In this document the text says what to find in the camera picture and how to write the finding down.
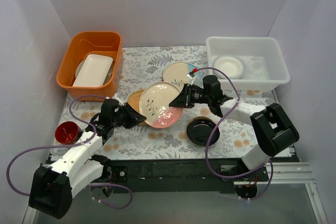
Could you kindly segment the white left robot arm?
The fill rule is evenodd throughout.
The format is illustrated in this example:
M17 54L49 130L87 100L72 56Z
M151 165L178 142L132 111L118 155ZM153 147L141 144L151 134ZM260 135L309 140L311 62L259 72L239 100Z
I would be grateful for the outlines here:
M70 209L74 197L93 181L106 182L111 178L111 160L96 154L113 135L114 129L131 129L146 117L128 103L105 99L99 113L77 141L59 160L47 167L39 167L33 176L28 205L56 219Z

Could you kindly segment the cream and pink plate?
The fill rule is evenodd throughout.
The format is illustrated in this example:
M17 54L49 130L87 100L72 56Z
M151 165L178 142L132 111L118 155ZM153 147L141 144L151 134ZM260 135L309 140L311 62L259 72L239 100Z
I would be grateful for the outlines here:
M146 117L146 124L164 129L176 123L182 116L183 109L170 107L169 103L179 94L179 89L168 82L160 81L148 86L139 102L139 112Z

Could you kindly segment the white ribbed soup plate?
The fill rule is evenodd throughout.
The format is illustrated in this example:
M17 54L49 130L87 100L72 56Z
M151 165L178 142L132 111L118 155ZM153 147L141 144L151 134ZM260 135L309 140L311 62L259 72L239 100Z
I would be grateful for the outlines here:
M244 62L236 56L217 56L212 62L216 68L226 74L230 79L239 79L245 74Z

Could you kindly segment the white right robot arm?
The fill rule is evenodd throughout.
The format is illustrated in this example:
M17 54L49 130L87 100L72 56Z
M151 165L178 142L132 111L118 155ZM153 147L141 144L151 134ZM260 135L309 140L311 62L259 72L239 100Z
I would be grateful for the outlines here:
M212 169L209 160L205 161L210 172L217 177L251 180L257 174L257 170L272 157L299 140L298 131L280 104L253 105L241 102L239 98L229 97L223 93L219 80L214 75L203 78L202 88L185 84L183 90L169 106L189 109L195 104L207 104L210 111L221 121L226 118L241 121L251 125L255 132L257 144L226 173L217 173Z

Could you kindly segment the yellow woven bamboo tray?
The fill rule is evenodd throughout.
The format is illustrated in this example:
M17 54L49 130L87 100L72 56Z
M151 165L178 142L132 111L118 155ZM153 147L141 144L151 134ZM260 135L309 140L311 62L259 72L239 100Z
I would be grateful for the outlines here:
M136 91L130 94L128 98L128 104L139 113L139 102L143 90Z

